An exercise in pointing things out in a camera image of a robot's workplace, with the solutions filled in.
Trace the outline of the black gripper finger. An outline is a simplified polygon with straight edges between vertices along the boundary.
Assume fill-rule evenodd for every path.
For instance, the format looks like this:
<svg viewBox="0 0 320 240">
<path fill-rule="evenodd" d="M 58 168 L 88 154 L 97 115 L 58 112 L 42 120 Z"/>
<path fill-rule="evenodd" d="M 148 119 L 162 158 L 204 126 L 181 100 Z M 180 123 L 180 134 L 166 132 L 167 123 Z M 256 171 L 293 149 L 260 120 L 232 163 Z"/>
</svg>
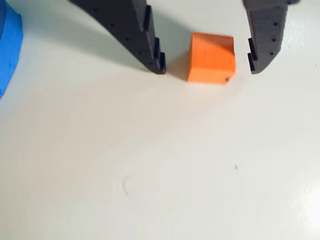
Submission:
<svg viewBox="0 0 320 240">
<path fill-rule="evenodd" d="M 145 0 L 72 0 L 101 24 L 151 72 L 166 73 L 165 53 L 156 37 L 152 7 Z"/>
<path fill-rule="evenodd" d="M 247 54 L 253 75 L 264 71 L 281 50 L 288 6 L 300 0 L 243 0 L 251 38 Z"/>
</svg>

